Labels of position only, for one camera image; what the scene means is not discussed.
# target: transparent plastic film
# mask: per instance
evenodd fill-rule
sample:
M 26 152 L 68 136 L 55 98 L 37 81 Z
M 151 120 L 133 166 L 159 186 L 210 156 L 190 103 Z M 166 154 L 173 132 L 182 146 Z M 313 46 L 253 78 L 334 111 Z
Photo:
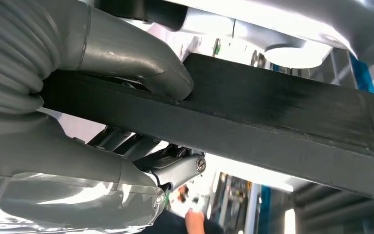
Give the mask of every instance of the transparent plastic film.
M 137 233 L 164 205 L 157 187 L 22 173 L 0 177 L 0 234 Z

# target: gray curved pipe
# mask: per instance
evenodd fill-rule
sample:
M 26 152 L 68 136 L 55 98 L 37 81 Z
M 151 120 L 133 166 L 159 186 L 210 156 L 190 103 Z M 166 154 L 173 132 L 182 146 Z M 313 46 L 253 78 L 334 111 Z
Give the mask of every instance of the gray curved pipe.
M 135 79 L 153 93 L 175 99 L 193 89 L 184 65 L 156 37 L 78 1 L 39 2 L 64 45 L 60 69 Z

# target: black rectangular beam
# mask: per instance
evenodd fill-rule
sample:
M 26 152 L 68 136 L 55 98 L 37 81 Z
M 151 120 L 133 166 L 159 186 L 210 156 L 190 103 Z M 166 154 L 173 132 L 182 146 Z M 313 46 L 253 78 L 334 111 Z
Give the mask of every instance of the black rectangular beam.
M 201 55 L 184 101 L 54 72 L 45 107 L 374 198 L 374 94 Z

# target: human hand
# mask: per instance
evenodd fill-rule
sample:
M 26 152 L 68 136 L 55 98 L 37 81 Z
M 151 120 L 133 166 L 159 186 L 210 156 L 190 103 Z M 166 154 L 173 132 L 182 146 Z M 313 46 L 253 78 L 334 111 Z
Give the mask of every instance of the human hand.
M 190 208 L 186 214 L 186 227 L 188 234 L 205 234 L 204 214 L 202 212 L 194 212 Z

